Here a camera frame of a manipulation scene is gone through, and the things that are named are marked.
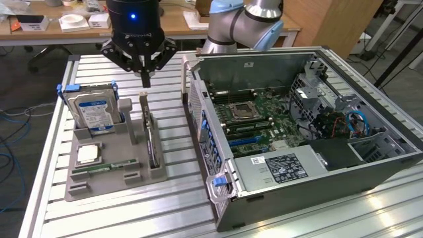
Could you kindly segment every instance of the wooden cabinet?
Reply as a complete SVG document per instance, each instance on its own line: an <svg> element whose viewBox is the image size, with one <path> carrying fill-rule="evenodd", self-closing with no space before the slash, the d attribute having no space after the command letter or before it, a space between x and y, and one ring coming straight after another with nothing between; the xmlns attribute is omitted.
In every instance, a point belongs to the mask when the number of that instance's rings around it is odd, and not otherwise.
<svg viewBox="0 0 423 238"><path fill-rule="evenodd" d="M283 13L302 26L294 46L329 46L347 58L384 0L285 0Z"/></svg>

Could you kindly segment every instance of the hard drive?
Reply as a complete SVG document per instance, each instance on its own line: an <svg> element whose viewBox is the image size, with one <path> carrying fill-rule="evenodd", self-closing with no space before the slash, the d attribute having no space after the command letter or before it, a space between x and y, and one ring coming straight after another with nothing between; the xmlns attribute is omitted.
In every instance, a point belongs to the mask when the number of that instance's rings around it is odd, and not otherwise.
<svg viewBox="0 0 423 238"><path fill-rule="evenodd" d="M114 132L114 124L123 118L118 109L118 85L69 85L59 96L63 98L75 119L77 128L89 128L93 135Z"/></svg>

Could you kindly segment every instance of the collaborative robot arm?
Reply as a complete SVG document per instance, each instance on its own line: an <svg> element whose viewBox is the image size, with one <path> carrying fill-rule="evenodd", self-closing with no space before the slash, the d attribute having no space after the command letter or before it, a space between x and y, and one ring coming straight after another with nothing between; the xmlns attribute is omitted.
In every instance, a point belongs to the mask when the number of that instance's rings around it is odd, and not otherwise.
<svg viewBox="0 0 423 238"><path fill-rule="evenodd" d="M275 44L283 22L283 0L214 0L209 39L202 53L237 52L237 42L258 51Z"/></svg>
<svg viewBox="0 0 423 238"><path fill-rule="evenodd" d="M149 88L154 71L177 53L175 42L165 37L161 27L159 0L106 0L106 4L114 31L102 53L125 71L139 73ZM158 50L159 55L151 58Z"/></svg>

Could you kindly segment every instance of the green circuit board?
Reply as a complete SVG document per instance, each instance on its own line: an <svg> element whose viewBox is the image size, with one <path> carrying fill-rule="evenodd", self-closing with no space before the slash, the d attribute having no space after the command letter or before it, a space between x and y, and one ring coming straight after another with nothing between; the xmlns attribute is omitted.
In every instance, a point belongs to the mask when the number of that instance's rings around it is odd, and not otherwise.
<svg viewBox="0 0 423 238"><path fill-rule="evenodd" d="M297 123L289 114L285 114L287 103L285 103L282 95L275 95L269 90L257 91L258 95L255 100L250 104L255 107L255 119L263 119L267 121L273 118L273 126L262 130L249 131L254 136L262 136L257 143L237 145L231 147L233 153L237 156L249 155L249 153L263 153L267 151L274 151L271 146L274 141L286 141L289 147L297 147L301 142L305 141L305 137L297 129ZM215 105L217 114L219 120L225 124L231 123L247 123L249 120L242 120L235 117L234 105L231 102L229 104Z"/></svg>

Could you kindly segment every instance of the aluminum extrusion table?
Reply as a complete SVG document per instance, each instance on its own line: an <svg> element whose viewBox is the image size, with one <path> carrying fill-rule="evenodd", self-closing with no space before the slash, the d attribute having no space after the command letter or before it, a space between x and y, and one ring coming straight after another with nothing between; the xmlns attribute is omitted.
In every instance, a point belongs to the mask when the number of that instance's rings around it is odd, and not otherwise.
<svg viewBox="0 0 423 238"><path fill-rule="evenodd" d="M322 49L402 123L423 138L423 128L330 50ZM246 226L215 231L211 204L201 176L181 100L182 55L153 77L150 89L101 55L71 57L63 84L93 85L117 80L122 98L131 98L133 117L142 116L138 92L150 92L150 109L159 119L170 179L74 202L65 201L74 119L58 100L34 183L21 238L26 237L423 237L423 166L394 175L374 190ZM338 91L352 92L337 75Z"/></svg>

